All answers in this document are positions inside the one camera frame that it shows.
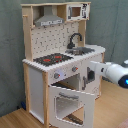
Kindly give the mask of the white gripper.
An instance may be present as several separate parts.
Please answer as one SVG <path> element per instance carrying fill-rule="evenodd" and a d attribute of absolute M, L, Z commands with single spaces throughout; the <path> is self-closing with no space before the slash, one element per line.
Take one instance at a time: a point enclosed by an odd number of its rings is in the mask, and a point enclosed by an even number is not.
<path fill-rule="evenodd" d="M 103 75 L 103 70 L 104 70 L 104 67 L 103 67 L 103 64 L 100 63 L 100 62 L 95 62 L 95 61 L 91 61 L 89 63 L 89 68 L 94 71 L 96 74 L 102 76 Z"/>

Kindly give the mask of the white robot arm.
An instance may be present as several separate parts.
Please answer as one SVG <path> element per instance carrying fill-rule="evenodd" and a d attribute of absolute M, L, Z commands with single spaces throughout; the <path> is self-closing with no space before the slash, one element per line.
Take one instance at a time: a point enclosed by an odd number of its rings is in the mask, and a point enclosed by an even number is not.
<path fill-rule="evenodd" d="M 128 68 L 112 62 L 101 63 L 96 61 L 91 61 L 89 68 L 119 87 L 128 89 Z"/>

